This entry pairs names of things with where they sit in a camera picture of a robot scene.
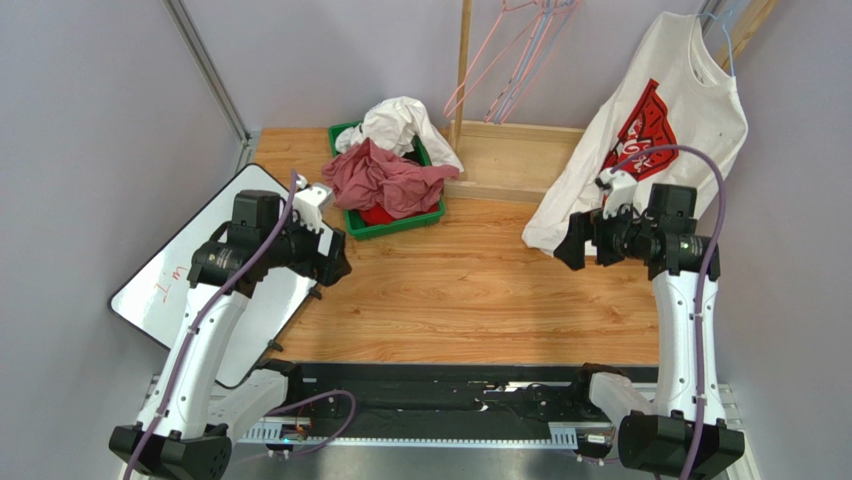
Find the white t-shirt red print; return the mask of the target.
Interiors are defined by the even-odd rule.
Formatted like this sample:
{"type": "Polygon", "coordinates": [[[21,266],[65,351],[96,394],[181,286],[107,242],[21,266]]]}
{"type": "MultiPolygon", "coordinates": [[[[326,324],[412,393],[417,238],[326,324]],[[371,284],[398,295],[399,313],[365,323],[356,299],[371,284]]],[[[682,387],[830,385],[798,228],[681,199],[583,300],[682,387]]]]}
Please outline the white t-shirt red print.
{"type": "Polygon", "coordinates": [[[747,133],[736,80],[707,50],[699,18],[663,12],[526,224],[522,240],[552,254],[571,214],[602,205],[598,174],[631,155],[636,160],[623,170],[638,182],[637,210],[646,208],[653,184],[675,184],[696,189],[695,215],[701,217],[717,195],[715,177],[704,161],[673,145],[705,153],[727,175],[747,133]]]}

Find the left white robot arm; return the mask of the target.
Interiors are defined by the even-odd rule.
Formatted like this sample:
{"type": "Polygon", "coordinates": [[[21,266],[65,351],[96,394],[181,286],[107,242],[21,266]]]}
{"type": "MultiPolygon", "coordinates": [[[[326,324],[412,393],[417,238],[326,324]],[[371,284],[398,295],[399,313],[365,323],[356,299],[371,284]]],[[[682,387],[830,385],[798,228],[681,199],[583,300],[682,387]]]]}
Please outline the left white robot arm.
{"type": "Polygon", "coordinates": [[[281,361],[250,371],[216,404],[210,395],[235,327],[272,270],[286,268],[322,286],[351,273],[345,233],[323,223],[332,201],[322,184],[292,187],[287,196],[235,195],[230,219],[191,257],[182,323],[152,396],[133,424],[111,434],[108,447],[125,462],[125,478],[219,479],[238,440],[266,414],[287,411],[300,370],[281,361]]]}

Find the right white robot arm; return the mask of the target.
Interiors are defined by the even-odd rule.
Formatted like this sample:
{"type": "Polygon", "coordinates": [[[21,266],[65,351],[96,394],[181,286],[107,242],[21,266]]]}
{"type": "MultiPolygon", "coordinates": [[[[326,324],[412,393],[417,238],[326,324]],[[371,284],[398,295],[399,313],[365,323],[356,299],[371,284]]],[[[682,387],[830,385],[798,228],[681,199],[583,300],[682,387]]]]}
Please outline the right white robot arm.
{"type": "Polygon", "coordinates": [[[742,457],[745,437],[728,427],[717,381],[713,314],[720,261],[714,252],[701,269],[711,240],[695,232],[696,197],[691,187],[655,184],[641,214],[630,204],[612,216],[602,208],[574,213],[554,255],[580,270],[591,243],[599,265],[636,259],[647,267],[660,334],[655,396],[647,400],[611,368],[590,367],[587,398],[613,422],[624,467],[713,479],[742,457]]]}

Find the dusty pink t-shirt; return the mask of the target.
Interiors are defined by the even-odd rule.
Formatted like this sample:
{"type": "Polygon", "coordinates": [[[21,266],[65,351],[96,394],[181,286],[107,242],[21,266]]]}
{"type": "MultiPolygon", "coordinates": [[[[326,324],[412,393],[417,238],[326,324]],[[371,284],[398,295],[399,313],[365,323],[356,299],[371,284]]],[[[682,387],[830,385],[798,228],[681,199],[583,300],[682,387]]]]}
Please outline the dusty pink t-shirt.
{"type": "Polygon", "coordinates": [[[424,213],[439,203],[444,183],[460,170],[452,165],[423,166],[367,139],[337,155],[321,169],[343,210],[382,207],[393,219],[424,213]]]}

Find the white t-shirt blue print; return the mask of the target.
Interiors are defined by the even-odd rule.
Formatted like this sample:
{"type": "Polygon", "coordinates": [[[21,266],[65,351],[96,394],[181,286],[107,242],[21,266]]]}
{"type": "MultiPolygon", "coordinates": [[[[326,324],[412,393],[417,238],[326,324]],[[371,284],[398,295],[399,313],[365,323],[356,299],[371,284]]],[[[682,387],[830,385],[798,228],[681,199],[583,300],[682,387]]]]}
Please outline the white t-shirt blue print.
{"type": "Polygon", "coordinates": [[[414,151],[414,137],[419,138],[432,165],[465,171],[450,143],[432,124],[425,105],[407,96],[386,99],[373,106],[356,125],[344,127],[331,146],[340,154],[370,139],[379,148],[402,157],[414,151]]]}

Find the green plastic bin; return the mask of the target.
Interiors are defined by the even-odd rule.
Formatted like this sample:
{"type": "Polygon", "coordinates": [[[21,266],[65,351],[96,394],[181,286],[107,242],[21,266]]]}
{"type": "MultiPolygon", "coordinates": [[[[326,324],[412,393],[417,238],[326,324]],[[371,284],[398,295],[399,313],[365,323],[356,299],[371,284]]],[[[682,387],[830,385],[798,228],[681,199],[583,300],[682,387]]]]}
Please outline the green plastic bin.
{"type": "MultiPolygon", "coordinates": [[[[360,123],[360,121],[342,123],[328,128],[329,145],[332,154],[337,155],[339,153],[335,146],[339,135],[348,128],[360,126],[360,123]]],[[[415,161],[421,166],[431,166],[430,156],[420,141],[420,138],[416,135],[412,139],[412,146],[414,150],[406,153],[404,158],[415,161]]],[[[343,218],[349,235],[356,240],[363,241],[438,224],[445,213],[446,208],[442,198],[425,213],[392,222],[370,223],[365,220],[359,211],[354,210],[344,211],[343,218]]]]}

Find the wooden rack base tray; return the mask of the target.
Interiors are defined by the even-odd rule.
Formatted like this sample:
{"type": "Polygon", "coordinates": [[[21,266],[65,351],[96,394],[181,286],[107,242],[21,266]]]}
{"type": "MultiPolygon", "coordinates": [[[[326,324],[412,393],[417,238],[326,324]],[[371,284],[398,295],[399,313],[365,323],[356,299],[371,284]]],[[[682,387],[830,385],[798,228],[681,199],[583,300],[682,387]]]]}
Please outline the wooden rack base tray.
{"type": "Polygon", "coordinates": [[[445,183],[448,197],[538,204],[585,131],[464,120],[442,131],[464,172],[445,183]]]}

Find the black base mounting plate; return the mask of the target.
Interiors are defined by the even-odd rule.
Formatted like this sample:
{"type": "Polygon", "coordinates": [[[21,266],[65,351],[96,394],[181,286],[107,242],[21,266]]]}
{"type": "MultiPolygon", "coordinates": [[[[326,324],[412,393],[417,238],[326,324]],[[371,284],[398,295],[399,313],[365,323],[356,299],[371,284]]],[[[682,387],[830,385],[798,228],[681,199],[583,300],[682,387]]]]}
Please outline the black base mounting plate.
{"type": "Polygon", "coordinates": [[[607,423],[580,365],[303,363],[286,416],[312,436],[544,440],[556,422],[607,423]]]}

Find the right aluminium corner profile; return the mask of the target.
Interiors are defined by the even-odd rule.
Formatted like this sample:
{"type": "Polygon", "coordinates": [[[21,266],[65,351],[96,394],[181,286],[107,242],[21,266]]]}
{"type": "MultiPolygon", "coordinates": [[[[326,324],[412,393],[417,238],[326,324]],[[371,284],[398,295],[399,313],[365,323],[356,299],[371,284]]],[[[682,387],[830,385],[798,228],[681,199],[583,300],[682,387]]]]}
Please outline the right aluminium corner profile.
{"type": "Polygon", "coordinates": [[[704,0],[697,18],[700,20],[702,34],[706,35],[712,28],[712,24],[718,19],[722,8],[727,3],[726,0],[704,0]]]}

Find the aluminium corner profile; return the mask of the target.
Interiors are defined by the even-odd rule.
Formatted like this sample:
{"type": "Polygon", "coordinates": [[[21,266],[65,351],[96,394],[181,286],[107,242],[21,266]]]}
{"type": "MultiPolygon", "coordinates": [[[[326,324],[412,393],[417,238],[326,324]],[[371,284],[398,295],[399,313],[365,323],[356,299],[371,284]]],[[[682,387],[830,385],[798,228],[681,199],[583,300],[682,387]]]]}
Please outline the aluminium corner profile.
{"type": "Polygon", "coordinates": [[[178,32],[198,66],[226,122],[238,141],[241,144],[247,145],[251,140],[251,133],[238,112],[235,102],[227,91],[225,83],[204,44],[203,38],[192,19],[188,7],[182,0],[163,0],[162,3],[171,15],[178,32]]]}
{"type": "Polygon", "coordinates": [[[704,0],[697,18],[700,20],[702,34],[706,35],[712,28],[712,24],[718,19],[722,8],[727,3],[726,0],[704,0]]]}

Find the left aluminium corner profile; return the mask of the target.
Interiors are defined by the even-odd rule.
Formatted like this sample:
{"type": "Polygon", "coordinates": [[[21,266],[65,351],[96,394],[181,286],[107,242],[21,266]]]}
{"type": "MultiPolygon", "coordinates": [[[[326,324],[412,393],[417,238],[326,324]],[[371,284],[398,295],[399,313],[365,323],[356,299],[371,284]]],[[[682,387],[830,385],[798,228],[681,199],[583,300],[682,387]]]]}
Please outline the left aluminium corner profile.
{"type": "Polygon", "coordinates": [[[198,66],[226,122],[238,141],[241,144],[247,145],[251,140],[251,133],[238,112],[235,102],[227,91],[225,83],[204,44],[203,38],[192,19],[188,7],[182,0],[163,0],[162,3],[171,15],[178,32],[198,66]]]}

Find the aluminium frame rail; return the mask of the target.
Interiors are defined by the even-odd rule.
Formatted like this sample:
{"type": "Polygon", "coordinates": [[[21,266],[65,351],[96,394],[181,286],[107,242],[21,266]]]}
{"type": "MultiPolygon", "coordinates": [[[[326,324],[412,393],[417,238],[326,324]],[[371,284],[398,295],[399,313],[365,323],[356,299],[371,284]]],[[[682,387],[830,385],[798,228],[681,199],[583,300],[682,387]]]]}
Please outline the aluminium frame rail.
{"type": "Polygon", "coordinates": [[[366,365],[257,370],[220,399],[175,393],[155,433],[139,420],[114,429],[109,448],[163,479],[218,479],[235,444],[259,428],[276,451],[341,442],[538,444],[660,476],[712,479],[746,451],[724,414],[691,420],[664,412],[622,371],[585,365],[548,371],[366,365]]]}

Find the white whiteboard black frame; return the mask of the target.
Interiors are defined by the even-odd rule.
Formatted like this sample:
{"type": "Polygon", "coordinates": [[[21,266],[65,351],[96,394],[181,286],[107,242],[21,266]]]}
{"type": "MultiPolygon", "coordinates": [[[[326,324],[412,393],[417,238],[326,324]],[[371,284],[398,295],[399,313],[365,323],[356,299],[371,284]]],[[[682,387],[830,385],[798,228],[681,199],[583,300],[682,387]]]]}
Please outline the white whiteboard black frame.
{"type": "MultiPolygon", "coordinates": [[[[231,218],[234,199],[243,190],[273,191],[283,198],[288,194],[262,167],[243,168],[113,295],[110,310],[170,349],[183,322],[192,254],[231,218]]],[[[316,285],[290,269],[272,270],[234,327],[217,383],[226,388],[242,383],[316,285]]]]}

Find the wooden rack post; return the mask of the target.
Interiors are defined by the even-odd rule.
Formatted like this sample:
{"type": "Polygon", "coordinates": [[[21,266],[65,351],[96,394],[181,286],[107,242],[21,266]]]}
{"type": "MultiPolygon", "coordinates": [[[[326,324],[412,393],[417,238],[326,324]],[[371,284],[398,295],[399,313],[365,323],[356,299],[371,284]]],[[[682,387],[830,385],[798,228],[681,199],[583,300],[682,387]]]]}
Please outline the wooden rack post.
{"type": "Polygon", "coordinates": [[[461,137],[461,127],[464,117],[463,111],[466,76],[468,68],[469,38],[472,11],[473,1],[463,0],[458,51],[457,88],[452,96],[453,103],[451,104],[450,109],[450,112],[453,114],[453,121],[451,124],[449,143],[453,150],[458,149],[461,137]]]}
{"type": "Polygon", "coordinates": [[[736,75],[735,62],[737,58],[744,52],[749,42],[779,4],[779,0],[747,1],[744,10],[731,29],[725,23],[721,24],[724,45],[715,55],[715,60],[719,67],[730,76],[736,75]]]}

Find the wooden rack right post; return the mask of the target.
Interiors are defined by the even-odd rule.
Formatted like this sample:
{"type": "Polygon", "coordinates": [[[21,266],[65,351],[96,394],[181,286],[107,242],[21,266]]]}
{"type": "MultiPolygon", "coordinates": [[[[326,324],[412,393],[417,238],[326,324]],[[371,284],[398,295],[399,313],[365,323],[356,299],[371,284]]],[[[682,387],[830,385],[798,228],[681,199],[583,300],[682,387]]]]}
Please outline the wooden rack right post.
{"type": "Polygon", "coordinates": [[[731,29],[725,23],[721,24],[724,45],[715,55],[715,60],[719,67],[730,76],[736,75],[735,62],[737,58],[744,52],[749,42],[779,4],[779,0],[747,1],[744,10],[731,29]]]}

